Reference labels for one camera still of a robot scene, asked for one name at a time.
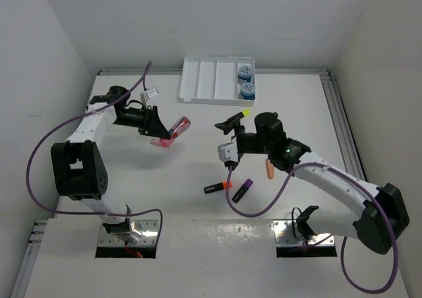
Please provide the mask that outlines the pink eraser case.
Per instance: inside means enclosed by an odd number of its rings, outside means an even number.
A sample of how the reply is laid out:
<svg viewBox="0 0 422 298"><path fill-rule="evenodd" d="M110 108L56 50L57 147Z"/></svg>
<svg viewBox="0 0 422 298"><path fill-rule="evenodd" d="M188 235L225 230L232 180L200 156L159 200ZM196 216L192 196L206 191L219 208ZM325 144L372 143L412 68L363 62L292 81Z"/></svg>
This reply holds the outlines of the pink eraser case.
<svg viewBox="0 0 422 298"><path fill-rule="evenodd" d="M153 138L150 141L151 145L159 146L163 148L169 148L173 144L174 139L164 139L164 138Z"/></svg>

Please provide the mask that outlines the pink tube of pens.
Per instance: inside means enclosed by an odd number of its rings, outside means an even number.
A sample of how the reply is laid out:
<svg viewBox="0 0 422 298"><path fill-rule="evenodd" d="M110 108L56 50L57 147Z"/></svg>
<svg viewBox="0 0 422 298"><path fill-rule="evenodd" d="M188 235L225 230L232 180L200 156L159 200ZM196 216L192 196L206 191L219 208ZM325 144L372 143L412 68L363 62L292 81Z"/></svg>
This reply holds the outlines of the pink tube of pens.
<svg viewBox="0 0 422 298"><path fill-rule="evenodd" d="M173 126L170 128L169 133L171 139L174 140L181 134L183 134L191 126L191 121L189 118L182 116L178 119Z"/></svg>

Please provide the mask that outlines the blue tape roll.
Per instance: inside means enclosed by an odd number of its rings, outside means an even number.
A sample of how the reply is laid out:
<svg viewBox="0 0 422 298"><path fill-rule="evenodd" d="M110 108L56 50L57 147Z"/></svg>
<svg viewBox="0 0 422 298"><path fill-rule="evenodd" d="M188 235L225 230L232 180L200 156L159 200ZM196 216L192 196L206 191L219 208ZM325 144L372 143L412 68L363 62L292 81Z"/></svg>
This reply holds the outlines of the blue tape roll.
<svg viewBox="0 0 422 298"><path fill-rule="evenodd" d="M246 82L251 82L253 77L254 70L251 65L243 64L238 66L237 76L238 83L244 84Z"/></svg>
<svg viewBox="0 0 422 298"><path fill-rule="evenodd" d="M251 82L246 82L241 85L240 96L244 100L255 100L256 86Z"/></svg>

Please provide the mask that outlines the orange eraser case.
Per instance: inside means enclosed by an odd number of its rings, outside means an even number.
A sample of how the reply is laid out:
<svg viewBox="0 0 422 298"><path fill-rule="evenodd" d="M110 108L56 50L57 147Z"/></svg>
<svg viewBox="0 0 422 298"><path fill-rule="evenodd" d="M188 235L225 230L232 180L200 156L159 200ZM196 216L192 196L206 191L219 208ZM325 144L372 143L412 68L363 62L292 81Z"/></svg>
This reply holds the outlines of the orange eraser case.
<svg viewBox="0 0 422 298"><path fill-rule="evenodd" d="M266 159L265 165L266 165L267 178L273 179L274 178L274 166L273 166L273 164L271 163L271 161L269 159Z"/></svg>

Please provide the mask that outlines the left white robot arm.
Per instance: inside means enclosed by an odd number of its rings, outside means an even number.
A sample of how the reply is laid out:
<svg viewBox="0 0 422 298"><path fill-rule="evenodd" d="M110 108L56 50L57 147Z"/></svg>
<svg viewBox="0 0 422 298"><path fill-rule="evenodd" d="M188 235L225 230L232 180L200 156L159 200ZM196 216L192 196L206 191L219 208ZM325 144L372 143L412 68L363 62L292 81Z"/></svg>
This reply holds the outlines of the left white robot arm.
<svg viewBox="0 0 422 298"><path fill-rule="evenodd" d="M79 201L98 213L108 234L138 241L142 232L130 219L131 209L108 191L108 174L99 146L112 125L136 128L141 135L170 138L158 115L157 106L128 107L130 95L122 86L93 96L74 133L51 147L56 189L59 195Z"/></svg>

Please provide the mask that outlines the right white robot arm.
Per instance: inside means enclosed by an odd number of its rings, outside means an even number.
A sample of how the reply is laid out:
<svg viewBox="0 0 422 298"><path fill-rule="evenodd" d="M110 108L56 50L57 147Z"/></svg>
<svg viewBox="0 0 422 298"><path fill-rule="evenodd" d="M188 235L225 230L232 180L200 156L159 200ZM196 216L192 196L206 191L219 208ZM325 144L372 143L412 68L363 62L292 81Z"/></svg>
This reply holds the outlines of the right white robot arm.
<svg viewBox="0 0 422 298"><path fill-rule="evenodd" d="M381 187L358 179L330 165L310 147L286 135L276 112L255 117L255 133L241 124L237 113L215 127L232 134L231 142L218 146L219 159L234 170L245 154L264 154L271 164L289 177L306 181L346 206L350 213L331 218L320 206L308 206L296 219L298 232L306 239L319 233L339 234L360 240L377 254L397 248L397 240L409 225L409 215L399 188Z"/></svg>

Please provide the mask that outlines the yellow cap black highlighter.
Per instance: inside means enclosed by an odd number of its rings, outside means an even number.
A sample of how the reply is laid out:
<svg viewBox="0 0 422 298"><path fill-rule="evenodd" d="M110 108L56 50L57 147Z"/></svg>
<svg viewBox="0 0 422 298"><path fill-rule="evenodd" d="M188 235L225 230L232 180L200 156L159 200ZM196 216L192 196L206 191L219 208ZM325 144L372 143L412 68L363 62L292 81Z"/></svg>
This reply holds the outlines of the yellow cap black highlighter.
<svg viewBox="0 0 422 298"><path fill-rule="evenodd" d="M234 116L231 117L232 121L239 121L244 117L247 117L251 114L251 111L249 109L245 109L237 114L235 114Z"/></svg>

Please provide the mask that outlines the white divided organizer tray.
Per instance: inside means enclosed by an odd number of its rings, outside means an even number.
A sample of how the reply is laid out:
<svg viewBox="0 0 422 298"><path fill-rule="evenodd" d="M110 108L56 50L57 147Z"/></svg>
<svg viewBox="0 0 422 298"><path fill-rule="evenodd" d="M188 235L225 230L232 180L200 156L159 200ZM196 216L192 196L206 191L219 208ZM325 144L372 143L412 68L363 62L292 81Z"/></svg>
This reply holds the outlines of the white divided organizer tray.
<svg viewBox="0 0 422 298"><path fill-rule="evenodd" d="M238 66L251 65L255 82L255 59L252 57L186 56L183 61L178 100L185 104L253 107L255 100L240 96Z"/></svg>

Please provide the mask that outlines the purple cap black highlighter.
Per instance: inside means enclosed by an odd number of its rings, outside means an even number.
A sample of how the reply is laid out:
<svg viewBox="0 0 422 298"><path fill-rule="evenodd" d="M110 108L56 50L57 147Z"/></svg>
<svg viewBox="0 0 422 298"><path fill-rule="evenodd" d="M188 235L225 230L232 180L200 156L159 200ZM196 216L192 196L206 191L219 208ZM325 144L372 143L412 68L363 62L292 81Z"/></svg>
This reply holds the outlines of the purple cap black highlighter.
<svg viewBox="0 0 422 298"><path fill-rule="evenodd" d="M240 188L237 190L237 192L233 195L232 197L232 202L234 203L238 203L246 194L246 192L251 188L253 184L253 180L252 179L247 179L241 186Z"/></svg>

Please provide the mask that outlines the orange cap black highlighter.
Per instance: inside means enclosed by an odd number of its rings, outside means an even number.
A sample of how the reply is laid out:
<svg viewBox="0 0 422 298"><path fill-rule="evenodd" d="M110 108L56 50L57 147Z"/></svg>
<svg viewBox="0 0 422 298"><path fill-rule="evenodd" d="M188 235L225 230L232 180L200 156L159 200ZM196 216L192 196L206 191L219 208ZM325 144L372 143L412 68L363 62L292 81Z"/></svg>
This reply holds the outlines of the orange cap black highlighter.
<svg viewBox="0 0 422 298"><path fill-rule="evenodd" d="M205 187L204 193L210 194L210 193L215 193L215 192L219 192L219 191L224 191L227 188L232 188L232 186L233 186L233 183L231 181L223 181L223 182L216 183L216 184Z"/></svg>

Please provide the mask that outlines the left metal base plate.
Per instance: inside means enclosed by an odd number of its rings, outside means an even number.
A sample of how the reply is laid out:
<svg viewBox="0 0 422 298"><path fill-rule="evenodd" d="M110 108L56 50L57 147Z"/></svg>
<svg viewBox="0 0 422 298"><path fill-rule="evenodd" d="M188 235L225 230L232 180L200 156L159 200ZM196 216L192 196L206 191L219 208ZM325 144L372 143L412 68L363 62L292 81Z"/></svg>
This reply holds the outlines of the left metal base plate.
<svg viewBox="0 0 422 298"><path fill-rule="evenodd" d="M154 246L158 238L158 220L126 220L119 224L104 223L98 236L100 247Z"/></svg>

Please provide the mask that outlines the metal base plate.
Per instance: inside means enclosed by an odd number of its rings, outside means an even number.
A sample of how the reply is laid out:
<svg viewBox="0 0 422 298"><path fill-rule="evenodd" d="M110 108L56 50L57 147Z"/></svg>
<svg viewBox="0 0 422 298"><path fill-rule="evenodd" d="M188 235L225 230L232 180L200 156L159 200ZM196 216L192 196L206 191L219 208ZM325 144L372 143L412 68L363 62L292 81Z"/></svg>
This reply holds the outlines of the metal base plate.
<svg viewBox="0 0 422 298"><path fill-rule="evenodd" d="M334 236L329 233L306 239L295 227L295 220L274 220L273 232L277 247L322 247L334 246Z"/></svg>
<svg viewBox="0 0 422 298"><path fill-rule="evenodd" d="M104 223L98 236L100 247L154 246L158 238L158 220L126 220L119 224Z"/></svg>

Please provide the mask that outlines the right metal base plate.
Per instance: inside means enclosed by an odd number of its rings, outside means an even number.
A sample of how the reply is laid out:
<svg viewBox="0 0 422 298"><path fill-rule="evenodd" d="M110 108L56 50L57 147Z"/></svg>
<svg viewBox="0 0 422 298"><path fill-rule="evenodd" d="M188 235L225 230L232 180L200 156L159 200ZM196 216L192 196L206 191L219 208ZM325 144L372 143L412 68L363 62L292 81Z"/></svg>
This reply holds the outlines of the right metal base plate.
<svg viewBox="0 0 422 298"><path fill-rule="evenodd" d="M306 239L295 227L295 220L274 220L273 232L277 247L322 247L334 246L334 236L329 233Z"/></svg>

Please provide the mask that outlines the aluminium frame rail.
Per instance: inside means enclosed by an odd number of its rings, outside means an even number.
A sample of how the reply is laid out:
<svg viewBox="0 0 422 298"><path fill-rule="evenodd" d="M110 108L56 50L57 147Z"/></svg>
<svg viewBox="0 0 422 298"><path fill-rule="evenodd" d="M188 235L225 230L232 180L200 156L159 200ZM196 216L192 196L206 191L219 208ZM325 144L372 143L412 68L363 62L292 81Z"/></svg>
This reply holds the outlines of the aluminium frame rail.
<svg viewBox="0 0 422 298"><path fill-rule="evenodd" d="M340 146L345 169L358 179L366 179L336 82L329 71L322 71L320 73L320 81Z"/></svg>

